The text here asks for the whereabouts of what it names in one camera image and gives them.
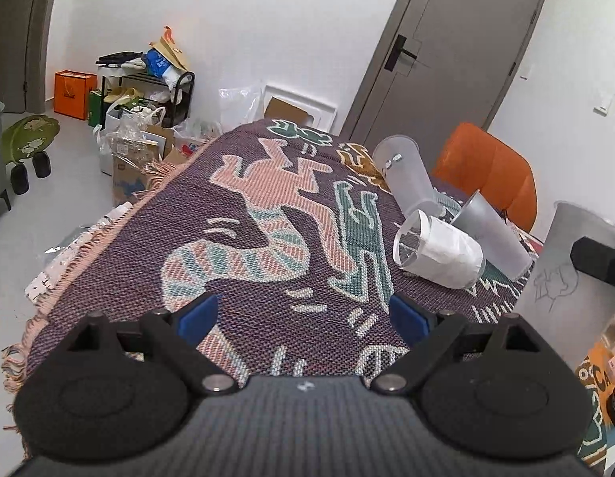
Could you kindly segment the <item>patterned woven table blanket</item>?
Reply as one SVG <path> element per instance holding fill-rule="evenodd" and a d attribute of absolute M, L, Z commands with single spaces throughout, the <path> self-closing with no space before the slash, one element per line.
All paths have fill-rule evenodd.
<path fill-rule="evenodd" d="M 294 124 L 242 126 L 171 167 L 40 299 L 13 415 L 25 476 L 587 476 L 597 395 L 509 309 L 394 262 L 403 224 L 366 155 Z M 197 347 L 236 392 L 197 395 L 149 360 L 139 319 L 204 293 Z M 406 296 L 468 325 L 410 394 L 373 378 L 409 348 Z"/>

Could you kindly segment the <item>orange shopping bag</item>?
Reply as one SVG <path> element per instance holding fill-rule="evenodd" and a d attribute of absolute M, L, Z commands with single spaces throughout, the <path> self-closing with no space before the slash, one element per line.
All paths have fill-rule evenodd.
<path fill-rule="evenodd" d="M 85 121 L 88 117 L 88 94 L 97 86 L 94 73 L 62 70 L 54 76 L 53 110 Z"/>

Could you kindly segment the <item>white plastic bag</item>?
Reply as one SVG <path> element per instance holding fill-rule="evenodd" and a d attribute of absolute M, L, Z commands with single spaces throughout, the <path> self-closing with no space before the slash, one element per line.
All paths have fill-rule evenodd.
<path fill-rule="evenodd" d="M 253 84 L 219 91 L 220 125 L 224 132 L 261 120 L 261 86 Z"/>

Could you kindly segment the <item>white wall switch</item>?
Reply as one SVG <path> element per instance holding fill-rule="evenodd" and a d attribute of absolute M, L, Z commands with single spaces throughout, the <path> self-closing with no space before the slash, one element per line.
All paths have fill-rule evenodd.
<path fill-rule="evenodd" d="M 609 108 L 611 107 L 612 101 L 613 95 L 611 93 L 608 93 L 607 91 L 600 91 L 596 104 L 594 105 L 592 111 L 594 111 L 595 114 L 599 114 L 601 116 L 608 116 Z"/>

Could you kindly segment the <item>orange leather chair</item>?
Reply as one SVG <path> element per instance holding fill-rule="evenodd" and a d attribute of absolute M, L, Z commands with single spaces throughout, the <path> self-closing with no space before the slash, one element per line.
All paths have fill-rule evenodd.
<path fill-rule="evenodd" d="M 461 123 L 444 143 L 433 176 L 464 194 L 480 194 L 529 233 L 537 216 L 537 191 L 527 160 L 496 137 Z"/>

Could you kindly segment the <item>white framed board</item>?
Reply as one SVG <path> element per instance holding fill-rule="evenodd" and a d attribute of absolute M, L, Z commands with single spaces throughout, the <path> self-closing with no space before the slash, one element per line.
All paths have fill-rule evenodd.
<path fill-rule="evenodd" d="M 296 91 L 266 83 L 262 90 L 263 106 L 266 108 L 270 100 L 276 98 L 288 105 L 306 111 L 311 117 L 311 126 L 322 132 L 332 132 L 338 109 L 329 103 L 321 102 L 313 97 L 301 95 Z"/>

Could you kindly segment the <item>grey door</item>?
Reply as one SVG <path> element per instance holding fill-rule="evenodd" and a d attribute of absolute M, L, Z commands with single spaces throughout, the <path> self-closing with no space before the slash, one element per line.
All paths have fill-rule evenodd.
<path fill-rule="evenodd" d="M 459 124 L 488 128 L 516 75 L 545 0 L 396 0 L 369 62 L 343 139 L 374 149 L 391 135 L 415 140 L 427 167 Z M 397 35 L 407 38 L 384 69 Z"/>

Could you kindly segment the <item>grey translucent lying cup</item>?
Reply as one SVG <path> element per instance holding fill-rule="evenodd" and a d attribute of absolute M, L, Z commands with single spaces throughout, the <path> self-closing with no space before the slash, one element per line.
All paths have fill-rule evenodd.
<path fill-rule="evenodd" d="M 479 191 L 468 198 L 451 224 L 474 238 L 485 259 L 509 281 L 517 281 L 531 268 L 533 260 L 518 235 Z"/>

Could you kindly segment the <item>black storage rack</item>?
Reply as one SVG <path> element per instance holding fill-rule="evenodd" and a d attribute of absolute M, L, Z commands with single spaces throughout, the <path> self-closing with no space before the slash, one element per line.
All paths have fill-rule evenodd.
<path fill-rule="evenodd" d="M 95 66 L 100 81 L 99 90 L 90 96 L 91 125 L 105 125 L 108 111 L 123 97 L 130 98 L 121 103 L 123 111 L 130 111 L 133 105 L 164 108 L 166 127 L 178 125 L 190 116 L 195 74 L 177 67 L 158 50 L 123 50 L 103 55 Z"/>

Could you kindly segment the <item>cardboard box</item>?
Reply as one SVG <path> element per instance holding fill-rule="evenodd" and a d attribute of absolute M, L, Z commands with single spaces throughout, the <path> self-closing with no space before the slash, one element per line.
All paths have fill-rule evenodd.
<path fill-rule="evenodd" d="M 112 196 L 116 205 L 136 202 L 171 166 L 188 160 L 175 140 L 173 129 L 152 125 L 146 129 L 121 126 L 112 135 Z"/>

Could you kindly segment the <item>small frosted plastic cup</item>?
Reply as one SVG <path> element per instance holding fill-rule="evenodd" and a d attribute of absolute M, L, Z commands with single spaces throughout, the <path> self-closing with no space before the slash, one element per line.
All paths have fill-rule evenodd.
<path fill-rule="evenodd" d="M 383 139 L 371 155 L 404 217 L 422 210 L 440 217 L 442 205 L 422 161 L 418 143 L 404 135 Z"/>

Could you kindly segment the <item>tall frosted plastic cup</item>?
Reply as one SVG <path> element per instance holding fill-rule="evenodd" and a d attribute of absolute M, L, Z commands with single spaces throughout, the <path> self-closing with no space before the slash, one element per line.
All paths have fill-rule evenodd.
<path fill-rule="evenodd" d="M 577 271 L 573 243 L 588 237 L 615 248 L 615 224 L 571 202 L 557 202 L 543 250 L 515 305 L 571 368 L 576 368 L 615 316 L 615 287 Z"/>

